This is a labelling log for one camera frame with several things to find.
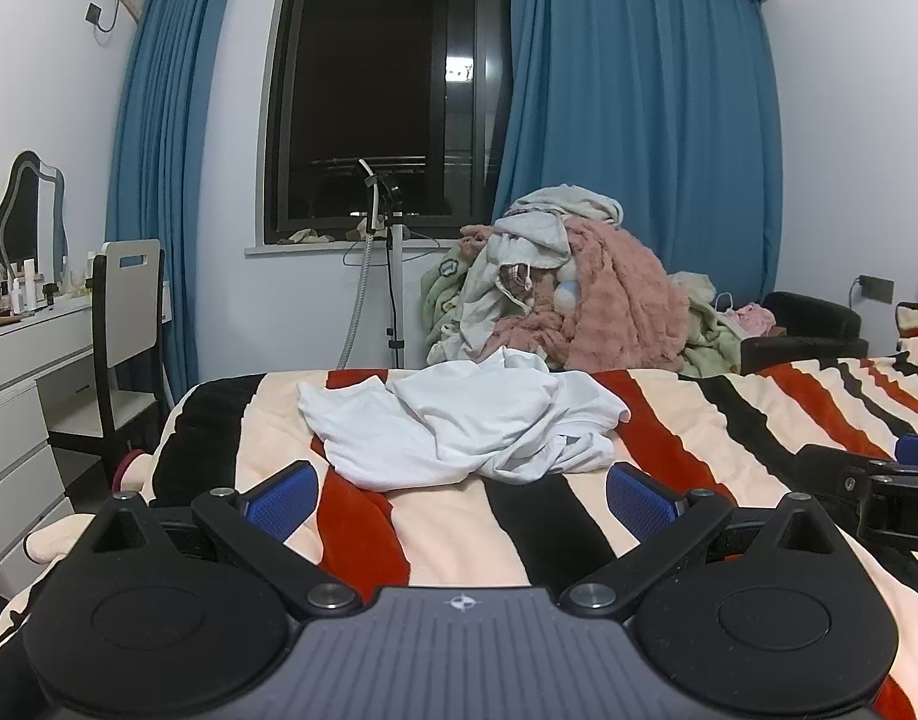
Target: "gray panel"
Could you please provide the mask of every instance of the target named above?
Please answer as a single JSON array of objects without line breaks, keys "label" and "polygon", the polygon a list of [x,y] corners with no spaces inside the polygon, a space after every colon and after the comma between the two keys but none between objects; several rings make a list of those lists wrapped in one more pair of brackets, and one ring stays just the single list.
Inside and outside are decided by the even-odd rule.
[{"label": "gray panel", "polygon": [[543,589],[389,587],[317,620],[222,720],[723,718],[673,692],[621,625],[570,617]]}]

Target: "garment steamer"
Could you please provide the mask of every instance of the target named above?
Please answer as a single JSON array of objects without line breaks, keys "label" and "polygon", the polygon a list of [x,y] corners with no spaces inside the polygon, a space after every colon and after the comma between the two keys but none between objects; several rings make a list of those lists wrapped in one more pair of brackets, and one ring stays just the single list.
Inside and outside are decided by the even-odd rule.
[{"label": "garment steamer", "polygon": [[389,278],[389,302],[392,314],[392,324],[386,329],[389,337],[389,348],[392,351],[391,367],[403,366],[403,317],[397,311],[398,305],[403,304],[403,206],[401,205],[400,189],[395,183],[377,175],[364,159],[359,161],[360,167],[366,173],[366,186],[373,191],[369,215],[366,217],[366,248],[362,253],[362,265],[359,268],[359,284],[355,291],[355,304],[352,307],[352,319],[349,331],[346,333],[346,343],[336,365],[342,370],[349,362],[352,354],[352,345],[355,343],[355,334],[359,329],[359,319],[362,314],[362,303],[366,298],[366,285],[369,279],[369,267],[373,254],[373,242],[376,240],[376,231],[386,229],[386,264]]}]

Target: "bed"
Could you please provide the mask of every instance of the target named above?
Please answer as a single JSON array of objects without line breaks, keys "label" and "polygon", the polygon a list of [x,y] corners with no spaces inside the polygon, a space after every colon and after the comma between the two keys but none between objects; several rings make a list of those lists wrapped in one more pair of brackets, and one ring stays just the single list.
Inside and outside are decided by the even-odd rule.
[{"label": "bed", "polygon": [[[286,543],[367,599],[384,584],[544,584],[558,594],[635,546],[607,507],[606,471],[518,487],[473,475],[423,490],[355,488],[323,456],[296,388],[340,388],[373,375],[409,372],[280,372],[197,386],[169,416],[155,455],[131,467],[129,484],[179,506],[213,487],[247,490],[307,458],[320,499]],[[686,380],[631,370],[596,379],[632,411],[614,437],[616,459],[681,493],[711,487],[744,506],[774,506],[788,491],[793,455],[808,443],[890,458],[899,436],[918,434],[918,338],[892,357],[792,362],[749,376]],[[901,632],[877,708],[891,720],[918,718],[918,563],[877,560],[851,543]],[[21,623],[27,596],[0,619],[0,641]]]}]

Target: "pink fleece blanket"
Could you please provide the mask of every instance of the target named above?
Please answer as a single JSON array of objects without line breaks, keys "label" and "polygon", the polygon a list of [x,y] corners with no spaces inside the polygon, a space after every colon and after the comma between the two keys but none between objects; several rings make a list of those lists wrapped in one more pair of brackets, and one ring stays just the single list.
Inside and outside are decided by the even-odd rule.
[{"label": "pink fleece blanket", "polygon": [[581,217],[563,222],[579,274],[575,315],[553,308],[552,271],[534,271],[533,312],[499,319],[483,357],[499,346],[542,348],[567,370],[678,370],[688,331],[686,292],[631,233]]}]

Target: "chair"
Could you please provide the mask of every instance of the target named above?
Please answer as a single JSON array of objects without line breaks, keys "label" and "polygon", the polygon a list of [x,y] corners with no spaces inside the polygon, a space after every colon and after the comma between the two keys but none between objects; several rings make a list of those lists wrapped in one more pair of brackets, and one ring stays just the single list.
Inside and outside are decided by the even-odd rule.
[{"label": "chair", "polygon": [[[93,260],[92,357],[88,388],[46,415],[49,443],[98,455],[112,483],[131,437],[165,424],[163,381],[163,251],[160,242],[117,241]],[[117,365],[148,352],[155,393],[117,389]]]},{"label": "chair", "polygon": [[796,360],[866,357],[869,341],[859,338],[862,317],[829,300],[796,293],[769,293],[763,307],[785,328],[784,336],[746,338],[741,346],[741,372],[755,373]]}]

